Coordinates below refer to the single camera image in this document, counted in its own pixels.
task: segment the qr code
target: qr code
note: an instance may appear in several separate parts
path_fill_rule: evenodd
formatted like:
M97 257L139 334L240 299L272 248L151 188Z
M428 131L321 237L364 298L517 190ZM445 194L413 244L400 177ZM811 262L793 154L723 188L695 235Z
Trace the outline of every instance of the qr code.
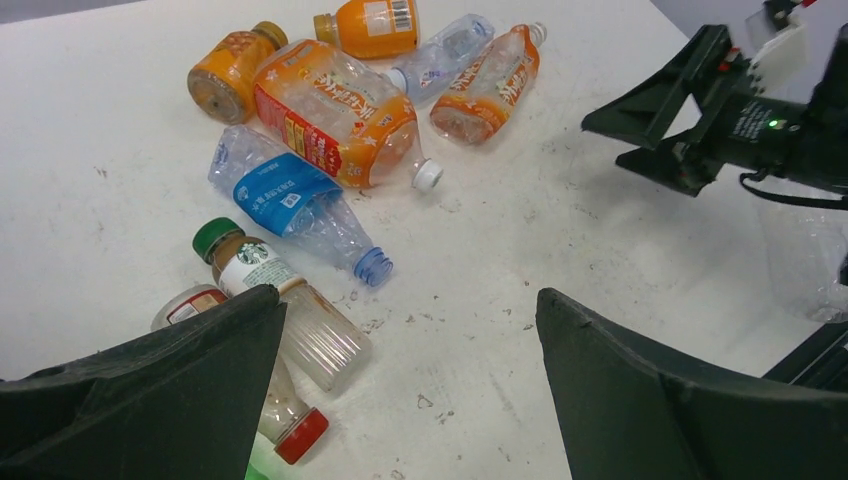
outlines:
M296 193L290 193L290 194L286 195L286 198L284 198L280 203L282 203L283 205L285 205L288 208L292 208L293 206L297 205L297 202L299 200L300 200L300 195L298 195Z

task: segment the blue label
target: blue label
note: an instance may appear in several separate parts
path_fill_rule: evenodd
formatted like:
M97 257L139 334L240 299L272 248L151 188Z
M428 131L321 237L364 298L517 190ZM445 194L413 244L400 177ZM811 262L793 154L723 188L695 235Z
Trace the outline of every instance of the blue label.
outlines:
M282 236L301 208L318 195L341 192L326 173L284 153L253 169L236 184L233 200L254 222Z

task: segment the table surface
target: table surface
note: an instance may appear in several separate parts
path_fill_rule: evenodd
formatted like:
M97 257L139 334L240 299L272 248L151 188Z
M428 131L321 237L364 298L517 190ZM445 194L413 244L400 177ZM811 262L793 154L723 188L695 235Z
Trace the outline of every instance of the table surface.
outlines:
M445 141L419 110L423 148L446 168L431 196L347 192L395 261L377 291L214 192L223 126L185 88L227 32L269 19L311 36L336 2L148 0L0 26L0 377L145 334L173 295L210 281L190 243L221 215L271 240L375 345L337 396L294 372L332 429L287 478L566 478L534 328L543 287L753 375L815 329L774 306L754 203L732 171L683 197L616 168L626 145L580 131L684 45L648 0L419 3L425 37L467 12L499 32L541 20L549 35L535 87L490 144Z

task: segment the black cable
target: black cable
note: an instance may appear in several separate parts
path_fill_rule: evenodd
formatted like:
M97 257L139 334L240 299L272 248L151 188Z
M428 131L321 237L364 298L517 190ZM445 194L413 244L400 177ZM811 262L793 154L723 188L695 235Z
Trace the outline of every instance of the black cable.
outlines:
M792 195L780 195L777 193L765 192L745 184L745 180L759 183L765 180L768 176L767 170L760 170L756 173L743 173L739 175L739 184L749 193L756 195L759 198L782 203L784 205L793 205L796 207L808 208L823 208L826 210L845 210L848 211L848 197L842 197L839 200L828 200L823 198L796 197Z

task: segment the bottle cap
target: bottle cap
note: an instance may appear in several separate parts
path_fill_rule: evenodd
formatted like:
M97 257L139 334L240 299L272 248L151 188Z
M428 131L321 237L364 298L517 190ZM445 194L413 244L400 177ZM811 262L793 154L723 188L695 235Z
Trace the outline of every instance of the bottle cap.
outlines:
M398 70L397 68L393 68L388 72L384 73L383 76L390 82L392 85L398 87L401 92L407 93L407 85L406 85L406 76Z
M277 44L277 48L283 48L289 44L289 39L286 37L286 32L278 27L274 22L259 22L253 27L253 31L270 38L271 41Z
M321 438L329 426L327 417L317 408L313 408L289 430L274 451L286 463L294 465Z
M536 22L527 25L527 27L530 29L530 41L533 42L533 45L538 48L545 43L545 39L548 38L548 28L546 26L541 22Z
M312 24L315 25L315 38L338 47L338 44L336 43L336 29L333 25L332 15L329 13L325 13L324 15L315 15L312 17Z
M212 265L212 254L215 253L213 248L215 244L221 240L221 237L233 232L239 232L244 235L244 230L236 224L236 222L226 217L219 217L209 221L206 225L200 227L200 230L194 234L194 240L191 241L191 247L200 258L209 265Z
M437 162L427 160L412 179L412 186L422 192L429 192L442 179L445 170Z
M374 247L356 262L353 274L369 287L376 287L386 281L394 267L394 262L383 253L383 249Z

